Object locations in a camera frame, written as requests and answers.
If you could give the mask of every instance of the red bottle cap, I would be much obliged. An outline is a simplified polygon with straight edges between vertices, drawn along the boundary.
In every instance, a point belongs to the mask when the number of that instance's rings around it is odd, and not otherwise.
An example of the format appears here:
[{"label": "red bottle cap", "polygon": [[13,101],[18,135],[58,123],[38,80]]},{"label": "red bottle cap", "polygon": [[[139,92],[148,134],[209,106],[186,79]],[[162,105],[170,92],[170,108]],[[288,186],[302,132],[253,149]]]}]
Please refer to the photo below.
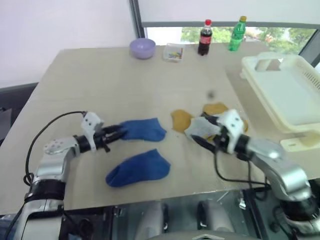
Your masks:
[{"label": "red bottle cap", "polygon": [[211,20],[210,19],[206,19],[204,23],[205,23],[205,25],[209,26],[209,25],[211,25]]}]

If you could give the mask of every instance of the bottle label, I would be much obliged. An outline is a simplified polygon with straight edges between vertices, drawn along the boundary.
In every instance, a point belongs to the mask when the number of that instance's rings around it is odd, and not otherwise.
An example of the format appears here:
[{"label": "bottle label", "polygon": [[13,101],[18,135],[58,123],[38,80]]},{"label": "bottle label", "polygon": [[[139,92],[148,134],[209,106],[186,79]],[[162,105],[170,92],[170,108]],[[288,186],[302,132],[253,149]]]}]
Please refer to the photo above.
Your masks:
[{"label": "bottle label", "polygon": [[242,40],[244,38],[244,34],[243,33],[232,33],[232,37],[233,39],[237,39],[237,40]]},{"label": "bottle label", "polygon": [[200,36],[200,43],[210,44],[211,43],[211,36]]}]

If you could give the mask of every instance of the small plastic box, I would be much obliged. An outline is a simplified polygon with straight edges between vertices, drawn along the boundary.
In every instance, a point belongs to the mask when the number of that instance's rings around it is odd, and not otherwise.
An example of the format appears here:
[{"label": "small plastic box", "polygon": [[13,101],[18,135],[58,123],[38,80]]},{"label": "small plastic box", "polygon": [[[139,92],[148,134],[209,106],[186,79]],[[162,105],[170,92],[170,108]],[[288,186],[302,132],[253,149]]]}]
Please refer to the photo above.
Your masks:
[{"label": "small plastic box", "polygon": [[163,59],[169,62],[180,63],[183,59],[185,45],[168,43],[163,50]]}]

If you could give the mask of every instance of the window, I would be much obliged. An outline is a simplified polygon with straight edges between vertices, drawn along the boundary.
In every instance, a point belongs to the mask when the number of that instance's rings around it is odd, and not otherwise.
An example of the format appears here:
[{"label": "window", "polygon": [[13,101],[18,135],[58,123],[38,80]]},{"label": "window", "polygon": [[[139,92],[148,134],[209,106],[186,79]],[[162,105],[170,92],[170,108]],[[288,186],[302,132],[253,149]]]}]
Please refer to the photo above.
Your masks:
[{"label": "window", "polygon": [[320,62],[317,64],[317,66],[315,66],[315,70],[320,73]]},{"label": "window", "polygon": [[[147,37],[157,45],[167,43],[195,44],[201,27],[147,27]],[[212,43],[228,43],[233,27],[212,27]],[[264,42],[272,51],[299,54],[315,29],[286,27],[247,27],[244,41]]]}]

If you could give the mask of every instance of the yellow cloth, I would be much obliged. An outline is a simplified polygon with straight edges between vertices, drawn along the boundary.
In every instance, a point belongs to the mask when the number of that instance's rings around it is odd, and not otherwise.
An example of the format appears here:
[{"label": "yellow cloth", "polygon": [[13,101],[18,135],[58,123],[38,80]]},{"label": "yellow cloth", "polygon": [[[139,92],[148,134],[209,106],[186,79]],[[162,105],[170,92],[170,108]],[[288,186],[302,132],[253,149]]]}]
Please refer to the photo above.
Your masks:
[{"label": "yellow cloth", "polygon": [[[206,104],[203,106],[202,111],[208,115],[222,114],[227,111],[228,108],[222,102],[214,103],[214,104]],[[173,120],[173,130],[184,134],[185,130],[190,126],[191,119],[194,117],[190,113],[185,110],[178,109],[171,113]],[[248,121],[242,118],[244,123],[243,130],[245,132],[248,131]]]},{"label": "yellow cloth", "polygon": [[178,109],[171,113],[173,120],[173,129],[179,133],[184,134],[185,130],[190,126],[191,119],[194,117],[185,110]]}]

